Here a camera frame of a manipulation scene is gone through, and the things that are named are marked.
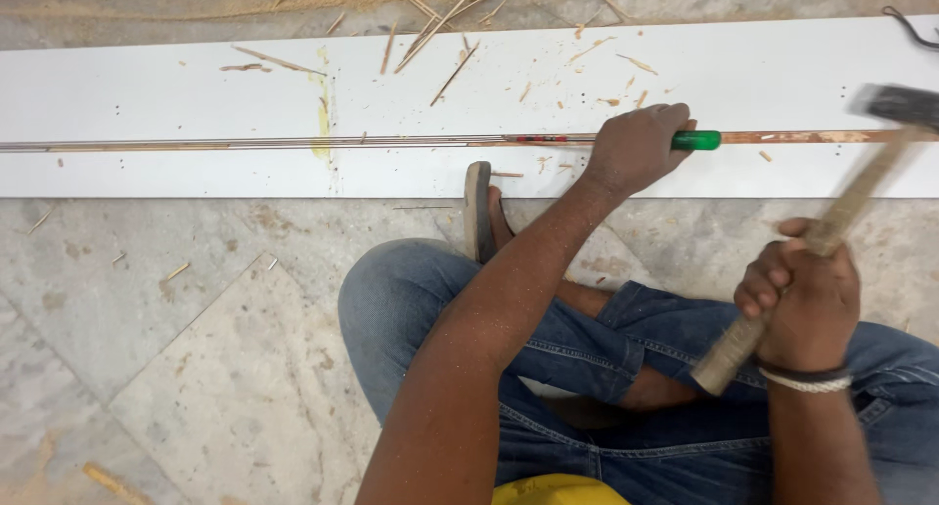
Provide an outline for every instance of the wooden hammer handle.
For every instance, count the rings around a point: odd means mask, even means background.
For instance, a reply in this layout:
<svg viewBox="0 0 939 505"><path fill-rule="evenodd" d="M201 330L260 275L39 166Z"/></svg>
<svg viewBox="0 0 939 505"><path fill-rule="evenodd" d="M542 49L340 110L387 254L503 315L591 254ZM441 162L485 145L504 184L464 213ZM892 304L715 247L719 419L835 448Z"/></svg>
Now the wooden hammer handle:
<svg viewBox="0 0 939 505"><path fill-rule="evenodd" d="M875 189L897 163L909 142L915 140L919 133L920 129L915 126L904 126L898 130L863 171L854 177L822 218L808 227L804 235L808 251L820 256L834 253ZM691 377L709 393L720 395L756 349L772 315L771 311L764 311L757 320L739 316L695 366Z"/></svg>

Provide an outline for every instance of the screwdriver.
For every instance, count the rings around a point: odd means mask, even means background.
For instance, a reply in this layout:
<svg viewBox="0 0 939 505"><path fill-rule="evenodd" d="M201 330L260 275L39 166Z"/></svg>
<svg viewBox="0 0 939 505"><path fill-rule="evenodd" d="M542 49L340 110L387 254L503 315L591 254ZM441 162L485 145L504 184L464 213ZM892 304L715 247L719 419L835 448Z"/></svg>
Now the screwdriver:
<svg viewBox="0 0 939 505"><path fill-rule="evenodd" d="M517 142L593 142L596 135L518 135ZM678 131L671 137L671 149L712 151L720 146L720 131Z"/></svg>

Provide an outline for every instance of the jeans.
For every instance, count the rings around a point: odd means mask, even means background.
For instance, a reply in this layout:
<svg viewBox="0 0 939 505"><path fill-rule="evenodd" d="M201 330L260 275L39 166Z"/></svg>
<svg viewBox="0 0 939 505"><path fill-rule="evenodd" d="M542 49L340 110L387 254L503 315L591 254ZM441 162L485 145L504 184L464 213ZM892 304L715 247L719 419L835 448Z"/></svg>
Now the jeans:
<svg viewBox="0 0 939 505"><path fill-rule="evenodd" d="M379 422L440 311L481 268L441 245L405 239L375 247L340 291L343 338ZM632 282L596 319L555 298L499 381L494 485L560 472L596 478L634 505L770 503L766 381L752 364L719 399L636 414L602 430L567 424L519 380L614 404L648 364L697 387L691 368L737 314L730 303ZM862 322L847 363L851 398L887 502L939 502L939 348Z"/></svg>

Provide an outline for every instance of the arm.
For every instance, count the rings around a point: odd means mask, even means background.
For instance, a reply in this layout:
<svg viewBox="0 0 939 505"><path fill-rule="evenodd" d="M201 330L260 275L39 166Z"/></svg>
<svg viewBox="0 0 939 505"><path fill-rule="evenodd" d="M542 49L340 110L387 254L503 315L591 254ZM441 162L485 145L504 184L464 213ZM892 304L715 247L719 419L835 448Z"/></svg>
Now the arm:
<svg viewBox="0 0 939 505"><path fill-rule="evenodd" d="M610 119L583 176L457 295L411 361L358 492L371 503L489 503L499 451L498 386L564 270L630 194L673 170L684 104Z"/></svg>
<svg viewBox="0 0 939 505"><path fill-rule="evenodd" d="M781 224L802 235L807 220ZM785 295L777 290L789 287ZM860 285L847 247L830 259L805 251L801 239L771 243L734 295L755 317L775 307L761 359L800 372L839 368L860 312ZM804 393L767 382L777 505L881 503L864 433L848 391Z"/></svg>

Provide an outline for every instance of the black cable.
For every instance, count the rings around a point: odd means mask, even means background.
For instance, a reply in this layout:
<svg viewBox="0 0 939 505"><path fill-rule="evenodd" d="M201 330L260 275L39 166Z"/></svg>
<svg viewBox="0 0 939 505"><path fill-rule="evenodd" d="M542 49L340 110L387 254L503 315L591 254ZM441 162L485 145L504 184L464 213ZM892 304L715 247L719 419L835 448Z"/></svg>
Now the black cable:
<svg viewBox="0 0 939 505"><path fill-rule="evenodd" d="M927 41L919 37L919 34L917 33L917 29L913 28L913 25L911 25L910 22L906 20L906 17L903 14L901 14L896 8L892 6L885 6L883 9L881 9L881 14L897 19L899 23L903 25L903 28L906 29L906 31L910 33L910 36L914 39L916 43L919 43L922 46L926 46L928 48L939 49L939 43L933 43L932 41Z"/></svg>

